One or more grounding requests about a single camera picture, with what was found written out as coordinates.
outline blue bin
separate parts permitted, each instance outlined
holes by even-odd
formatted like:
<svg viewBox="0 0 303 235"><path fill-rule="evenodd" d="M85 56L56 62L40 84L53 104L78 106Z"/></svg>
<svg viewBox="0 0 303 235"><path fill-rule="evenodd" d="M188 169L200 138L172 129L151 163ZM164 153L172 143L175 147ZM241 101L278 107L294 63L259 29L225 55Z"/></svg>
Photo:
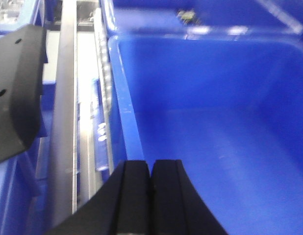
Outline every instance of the blue bin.
<svg viewBox="0 0 303 235"><path fill-rule="evenodd" d="M45 21L45 2L44 0L24 0L24 3L16 17L14 23L0 22L0 34L15 31L26 24L43 26Z"/></svg>
<svg viewBox="0 0 303 235"><path fill-rule="evenodd" d="M303 235L303 45L118 36L120 160L181 159L229 234Z"/></svg>
<svg viewBox="0 0 303 235"><path fill-rule="evenodd" d="M287 35L303 33L296 19L303 7L283 0L101 0L108 35L126 33L192 33ZM178 10L194 10L200 25L184 25Z"/></svg>
<svg viewBox="0 0 303 235"><path fill-rule="evenodd" d="M42 130L31 148L0 163L0 235L41 235L54 84L43 85Z"/></svg>

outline blue plastic bin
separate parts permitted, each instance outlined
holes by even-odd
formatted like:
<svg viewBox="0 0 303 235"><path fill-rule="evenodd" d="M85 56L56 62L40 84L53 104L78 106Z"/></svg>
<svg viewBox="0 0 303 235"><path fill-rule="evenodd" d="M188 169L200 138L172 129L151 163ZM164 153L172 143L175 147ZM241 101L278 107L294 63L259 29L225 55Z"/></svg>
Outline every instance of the blue plastic bin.
<svg viewBox="0 0 303 235"><path fill-rule="evenodd" d="M0 163L0 235L41 235L45 229L54 87L54 84L43 86L42 131L31 148Z"/></svg>
<svg viewBox="0 0 303 235"><path fill-rule="evenodd" d="M112 37L114 163L182 159L231 235L303 235L303 45Z"/></svg>
<svg viewBox="0 0 303 235"><path fill-rule="evenodd" d="M192 33L288 35L303 33L303 6L284 0L100 0L108 35ZM184 25L178 10L194 10L200 25Z"/></svg>
<svg viewBox="0 0 303 235"><path fill-rule="evenodd" d="M26 24L43 26L45 21L44 0L24 0L15 23L0 23L0 34L15 31Z"/></svg>

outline black plastic bracket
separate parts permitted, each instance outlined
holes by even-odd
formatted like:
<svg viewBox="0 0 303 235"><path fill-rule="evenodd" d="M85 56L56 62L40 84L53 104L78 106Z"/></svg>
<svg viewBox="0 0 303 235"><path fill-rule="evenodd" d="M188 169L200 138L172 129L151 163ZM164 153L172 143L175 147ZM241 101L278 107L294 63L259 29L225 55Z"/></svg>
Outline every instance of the black plastic bracket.
<svg viewBox="0 0 303 235"><path fill-rule="evenodd" d="M120 163L74 215L45 235L226 235L181 161Z"/></svg>
<svg viewBox="0 0 303 235"><path fill-rule="evenodd" d="M0 38L0 162L26 151L39 131L45 54L42 27Z"/></svg>

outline metal frame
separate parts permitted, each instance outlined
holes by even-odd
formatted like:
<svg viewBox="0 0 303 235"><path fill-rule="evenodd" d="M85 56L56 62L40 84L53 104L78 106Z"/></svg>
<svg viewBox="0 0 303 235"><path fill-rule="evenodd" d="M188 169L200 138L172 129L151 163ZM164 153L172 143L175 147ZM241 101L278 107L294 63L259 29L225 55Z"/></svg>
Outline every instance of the metal frame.
<svg viewBox="0 0 303 235"><path fill-rule="evenodd" d="M110 174L114 170L114 163L112 158L112 145L110 135L109 115L112 101L112 72L109 61L108 46L107 46L107 32L102 20L102 10L97 8L94 14L94 31L95 43L97 51L98 73L101 84L101 99L104 113L104 120L106 123L105 132L107 136L107 155Z"/></svg>
<svg viewBox="0 0 303 235"><path fill-rule="evenodd" d="M77 210L76 12L76 0L63 0L50 141L50 227Z"/></svg>

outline screw hole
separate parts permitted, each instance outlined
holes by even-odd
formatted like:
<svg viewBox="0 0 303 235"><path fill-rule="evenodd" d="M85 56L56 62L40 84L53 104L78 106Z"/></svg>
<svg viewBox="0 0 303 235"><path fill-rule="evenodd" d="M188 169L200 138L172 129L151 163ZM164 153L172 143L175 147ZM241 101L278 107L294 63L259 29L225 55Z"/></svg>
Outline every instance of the screw hole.
<svg viewBox="0 0 303 235"><path fill-rule="evenodd" d="M21 41L22 41L22 39L19 38L18 40L15 41L15 44L18 44L18 43L21 42Z"/></svg>
<svg viewBox="0 0 303 235"><path fill-rule="evenodd" d="M6 93L6 89L3 89L0 91L0 97L3 96Z"/></svg>

